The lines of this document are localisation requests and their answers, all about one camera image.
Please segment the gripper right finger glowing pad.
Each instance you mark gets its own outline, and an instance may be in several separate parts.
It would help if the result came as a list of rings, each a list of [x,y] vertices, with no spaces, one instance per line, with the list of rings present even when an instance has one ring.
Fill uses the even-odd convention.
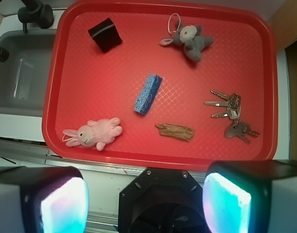
[[[297,161],[217,161],[203,183],[212,233],[297,233]]]

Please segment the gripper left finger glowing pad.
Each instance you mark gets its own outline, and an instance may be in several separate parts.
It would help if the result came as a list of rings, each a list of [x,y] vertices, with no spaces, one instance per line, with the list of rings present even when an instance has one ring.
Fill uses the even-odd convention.
[[[74,167],[0,166],[0,233],[83,233],[88,207]]]

